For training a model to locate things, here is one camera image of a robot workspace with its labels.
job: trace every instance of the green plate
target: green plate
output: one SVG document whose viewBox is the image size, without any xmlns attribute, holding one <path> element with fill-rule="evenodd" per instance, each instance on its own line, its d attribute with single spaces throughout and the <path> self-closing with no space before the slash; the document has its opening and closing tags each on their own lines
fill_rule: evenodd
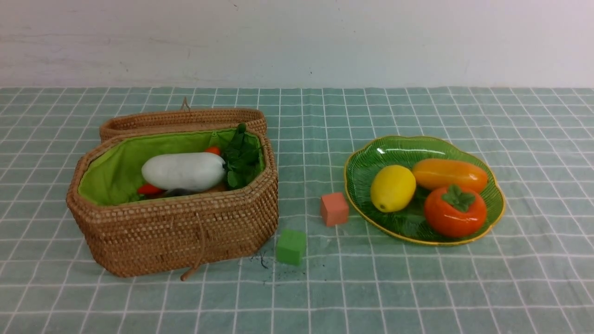
<svg viewBox="0 0 594 334">
<path fill-rule="evenodd" d="M 417 187 L 410 204 L 396 213 L 382 213 L 371 203 L 369 189 L 380 169 L 388 165 L 412 169 L 417 162 L 432 157 L 470 162 L 487 172 L 488 183 L 481 192 L 487 205 L 487 218 L 475 234 L 456 239 L 437 234 L 425 220 L 423 206 L 429 191 L 421 187 Z M 505 197 L 489 166 L 456 146 L 433 137 L 387 136 L 373 140 L 346 161 L 345 190 L 349 202 L 365 220 L 393 237 L 417 244 L 467 244 L 486 235 L 505 212 Z"/>
</svg>

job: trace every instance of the pink cube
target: pink cube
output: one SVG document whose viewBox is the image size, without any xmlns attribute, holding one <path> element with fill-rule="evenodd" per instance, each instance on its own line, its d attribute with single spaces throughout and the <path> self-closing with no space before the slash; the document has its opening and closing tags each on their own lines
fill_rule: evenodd
<svg viewBox="0 0 594 334">
<path fill-rule="evenodd" d="M 323 195 L 320 211 L 322 219 L 324 219 L 324 223 L 328 227 L 344 224 L 349 220 L 349 205 L 342 193 Z"/>
</svg>

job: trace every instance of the white wall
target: white wall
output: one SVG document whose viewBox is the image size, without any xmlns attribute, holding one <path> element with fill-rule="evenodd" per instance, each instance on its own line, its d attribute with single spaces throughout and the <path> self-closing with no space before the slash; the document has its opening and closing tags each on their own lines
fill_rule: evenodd
<svg viewBox="0 0 594 334">
<path fill-rule="evenodd" d="M 0 86 L 594 87 L 593 0 L 0 0 Z"/>
</svg>

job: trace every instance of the yellow lemon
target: yellow lemon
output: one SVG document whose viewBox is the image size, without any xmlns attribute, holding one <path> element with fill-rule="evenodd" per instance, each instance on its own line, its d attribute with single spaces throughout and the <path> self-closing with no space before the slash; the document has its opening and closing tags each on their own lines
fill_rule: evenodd
<svg viewBox="0 0 594 334">
<path fill-rule="evenodd" d="M 371 183 L 371 202 L 384 213 L 400 211 L 410 203 L 415 190 L 416 180 L 410 169 L 386 166 Z"/>
</svg>

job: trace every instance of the persimmon calyx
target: persimmon calyx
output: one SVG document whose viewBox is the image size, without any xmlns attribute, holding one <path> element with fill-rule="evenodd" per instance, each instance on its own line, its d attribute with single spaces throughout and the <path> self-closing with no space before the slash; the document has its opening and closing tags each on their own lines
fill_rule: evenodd
<svg viewBox="0 0 594 334">
<path fill-rule="evenodd" d="M 468 212 L 468 209 L 475 202 L 476 197 L 472 193 L 464 193 L 457 184 L 451 184 L 441 199 L 460 212 Z"/>
</svg>

